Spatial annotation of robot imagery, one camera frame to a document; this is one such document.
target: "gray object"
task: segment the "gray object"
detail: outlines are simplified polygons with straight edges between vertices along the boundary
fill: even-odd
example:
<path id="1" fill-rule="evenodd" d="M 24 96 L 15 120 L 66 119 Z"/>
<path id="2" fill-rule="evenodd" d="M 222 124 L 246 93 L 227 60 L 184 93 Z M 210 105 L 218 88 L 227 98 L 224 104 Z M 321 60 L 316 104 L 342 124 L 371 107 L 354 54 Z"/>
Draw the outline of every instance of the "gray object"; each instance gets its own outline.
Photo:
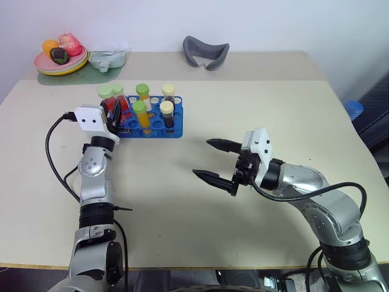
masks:
<path id="1" fill-rule="evenodd" d="M 217 70 L 223 65 L 224 60 L 227 56 L 227 52 L 230 48 L 230 44 L 228 43 L 219 45 L 205 44 L 190 35 L 184 39 L 184 43 L 182 45 L 184 47 L 185 57 L 187 58 L 187 61 L 190 66 L 204 66 L 206 70 L 209 71 Z M 193 56 L 211 59 L 214 61 L 205 66 L 204 64 L 198 64 L 198 62 L 193 58 Z"/>
<path id="2" fill-rule="evenodd" d="M 49 292 L 105 292 L 109 286 L 105 286 L 102 281 L 96 281 L 89 276 L 74 276 L 65 278 L 57 283 Z"/>
<path id="3" fill-rule="evenodd" d="M 284 198 L 299 196 L 329 186 L 317 170 L 284 163 L 281 165 L 279 185 L 274 193 Z M 345 193 L 332 190 L 323 196 L 291 201 L 311 226 L 320 242 L 331 246 L 348 246 L 359 242 L 362 228 L 359 208 Z"/>
<path id="4" fill-rule="evenodd" d="M 78 164 L 82 177 L 81 206 L 93 203 L 113 202 L 113 154 L 101 147 L 88 147 Z"/>

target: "plate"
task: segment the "plate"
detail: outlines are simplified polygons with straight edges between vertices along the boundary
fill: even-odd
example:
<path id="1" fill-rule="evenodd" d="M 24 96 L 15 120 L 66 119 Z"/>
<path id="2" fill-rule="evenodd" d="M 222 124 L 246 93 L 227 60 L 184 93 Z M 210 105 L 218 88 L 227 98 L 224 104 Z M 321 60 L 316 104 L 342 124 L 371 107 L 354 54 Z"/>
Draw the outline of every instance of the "plate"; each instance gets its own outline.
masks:
<path id="1" fill-rule="evenodd" d="M 50 75 L 50 76 L 61 76 L 61 75 L 70 74 L 70 73 L 73 73 L 73 72 L 81 69 L 88 62 L 88 57 L 89 57 L 89 53 L 86 54 L 86 58 L 78 66 L 76 66 L 76 67 L 74 67 L 72 69 L 66 70 L 66 71 L 50 72 L 50 71 L 45 71 L 45 70 L 40 70 L 40 69 L 38 69 L 38 71 L 40 73 L 43 73 L 43 74 L 46 74 L 46 75 Z"/>
<path id="2" fill-rule="evenodd" d="M 50 58 L 48 58 L 44 52 L 39 53 L 35 57 L 34 64 L 39 70 L 44 71 L 66 71 L 69 68 L 73 67 L 76 64 L 79 64 L 82 60 L 84 60 L 87 55 L 87 50 L 83 47 L 80 55 L 69 57 L 69 62 L 64 65 L 59 65 Z"/>
<path id="3" fill-rule="evenodd" d="M 90 56 L 90 53 L 88 52 L 86 55 L 85 55 L 85 58 L 88 58 Z M 38 68 L 38 70 L 40 71 L 40 72 L 47 72 L 47 73 L 63 73 L 63 72 L 67 72 L 67 71 L 70 71 L 71 69 L 73 69 L 73 68 L 76 68 L 76 67 L 78 67 L 82 62 L 84 62 L 85 61 L 85 58 L 84 59 L 82 59 L 82 60 L 80 60 L 77 64 L 75 64 L 75 65 L 73 65 L 73 66 L 71 66 L 71 67 L 69 67 L 69 68 L 65 68 L 65 69 L 61 69 L 61 70 L 50 70 L 50 71 L 47 71 L 47 70 L 42 70 L 42 69 L 39 69 Z"/>

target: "orange toy fruit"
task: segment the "orange toy fruit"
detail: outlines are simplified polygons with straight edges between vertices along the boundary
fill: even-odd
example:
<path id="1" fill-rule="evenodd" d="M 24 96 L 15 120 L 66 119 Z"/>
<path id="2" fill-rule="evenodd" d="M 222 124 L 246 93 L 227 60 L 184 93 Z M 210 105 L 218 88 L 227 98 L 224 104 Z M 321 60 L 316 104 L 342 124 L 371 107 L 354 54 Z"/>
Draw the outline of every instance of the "orange toy fruit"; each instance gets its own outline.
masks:
<path id="1" fill-rule="evenodd" d="M 46 56 L 50 57 L 50 51 L 54 47 L 60 47 L 60 44 L 56 40 L 46 40 L 42 44 L 43 52 Z"/>

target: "gray headband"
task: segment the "gray headband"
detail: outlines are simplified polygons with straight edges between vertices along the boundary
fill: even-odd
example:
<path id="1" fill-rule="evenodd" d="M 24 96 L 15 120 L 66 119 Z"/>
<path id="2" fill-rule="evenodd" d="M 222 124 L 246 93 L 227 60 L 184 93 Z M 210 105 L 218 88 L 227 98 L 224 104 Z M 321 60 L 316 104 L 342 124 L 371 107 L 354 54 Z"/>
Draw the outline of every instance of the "gray headband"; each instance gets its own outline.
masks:
<path id="1" fill-rule="evenodd" d="M 200 67 L 192 56 L 214 60 L 205 67 L 209 71 L 217 70 L 223 65 L 230 48 L 230 44 L 219 44 L 217 46 L 205 44 L 190 35 L 184 39 L 182 45 L 185 57 L 192 67 Z"/>

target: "white test tube cap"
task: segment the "white test tube cap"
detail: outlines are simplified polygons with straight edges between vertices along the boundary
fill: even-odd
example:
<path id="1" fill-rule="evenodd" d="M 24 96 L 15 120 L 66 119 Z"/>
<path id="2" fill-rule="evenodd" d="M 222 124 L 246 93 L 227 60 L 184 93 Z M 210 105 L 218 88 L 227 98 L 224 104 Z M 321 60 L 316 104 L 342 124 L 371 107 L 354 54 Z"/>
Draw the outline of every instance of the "white test tube cap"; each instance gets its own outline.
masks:
<path id="1" fill-rule="evenodd" d="M 162 92 L 165 96 L 174 96 L 176 88 L 174 87 L 173 84 L 165 84 L 162 87 Z"/>
<path id="2" fill-rule="evenodd" d="M 174 106 L 172 102 L 165 100 L 160 103 L 159 109 L 162 114 L 171 114 L 174 110 Z"/>

